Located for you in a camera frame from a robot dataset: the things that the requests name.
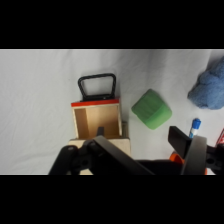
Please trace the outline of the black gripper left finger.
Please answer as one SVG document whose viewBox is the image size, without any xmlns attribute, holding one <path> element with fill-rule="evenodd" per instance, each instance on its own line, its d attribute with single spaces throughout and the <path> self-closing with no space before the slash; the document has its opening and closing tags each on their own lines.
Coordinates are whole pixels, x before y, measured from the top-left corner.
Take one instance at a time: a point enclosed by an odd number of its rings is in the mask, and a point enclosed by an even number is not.
<svg viewBox="0 0 224 224">
<path fill-rule="evenodd" d="M 89 170 L 93 175 L 153 175 L 104 137 L 99 127 L 96 137 L 85 140 L 80 148 L 64 146 L 56 157 L 50 175 L 80 175 Z"/>
</svg>

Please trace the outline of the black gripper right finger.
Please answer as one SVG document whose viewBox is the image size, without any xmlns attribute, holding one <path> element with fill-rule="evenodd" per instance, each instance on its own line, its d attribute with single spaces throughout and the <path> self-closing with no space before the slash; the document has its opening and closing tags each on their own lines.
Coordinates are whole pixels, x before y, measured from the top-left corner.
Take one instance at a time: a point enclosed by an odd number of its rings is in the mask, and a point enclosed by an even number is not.
<svg viewBox="0 0 224 224">
<path fill-rule="evenodd" d="M 224 146 L 209 146 L 201 136 L 189 138 L 176 126 L 171 126 L 168 142 L 184 160 L 182 175 L 203 175 L 210 169 L 216 175 L 224 175 Z"/>
</svg>

